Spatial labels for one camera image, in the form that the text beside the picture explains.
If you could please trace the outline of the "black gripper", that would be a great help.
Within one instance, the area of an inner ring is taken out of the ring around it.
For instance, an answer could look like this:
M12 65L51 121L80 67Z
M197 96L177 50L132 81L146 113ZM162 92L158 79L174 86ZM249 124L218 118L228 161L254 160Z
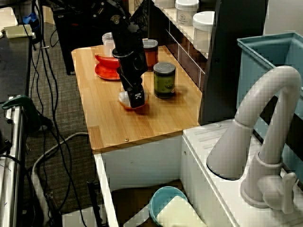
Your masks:
M145 94L142 86L142 74L148 69L143 48L131 52L118 52L115 48L113 56L119 61L117 70L124 91L128 93L130 106L135 109L145 104Z

